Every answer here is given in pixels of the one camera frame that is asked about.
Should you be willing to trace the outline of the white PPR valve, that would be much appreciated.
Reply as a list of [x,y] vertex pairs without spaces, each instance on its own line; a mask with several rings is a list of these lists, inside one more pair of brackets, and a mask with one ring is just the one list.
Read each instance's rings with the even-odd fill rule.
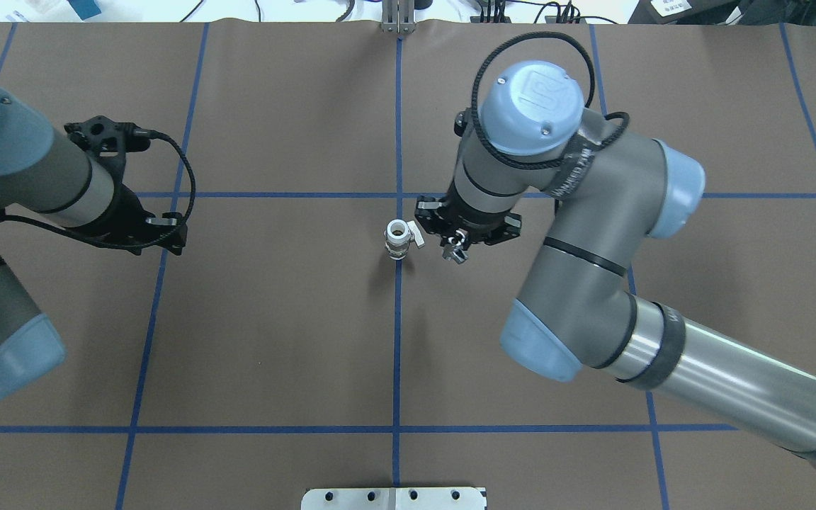
[[385,227],[385,248],[388,257],[393,261],[404,259],[411,245],[424,248],[426,242],[421,229],[414,220],[393,219]]

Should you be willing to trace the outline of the aluminium frame post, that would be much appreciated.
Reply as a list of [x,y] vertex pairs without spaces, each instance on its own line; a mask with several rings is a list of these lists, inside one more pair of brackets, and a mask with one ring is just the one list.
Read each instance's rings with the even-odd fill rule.
[[380,27],[384,33],[407,35],[417,28],[414,20],[414,0],[382,0]]

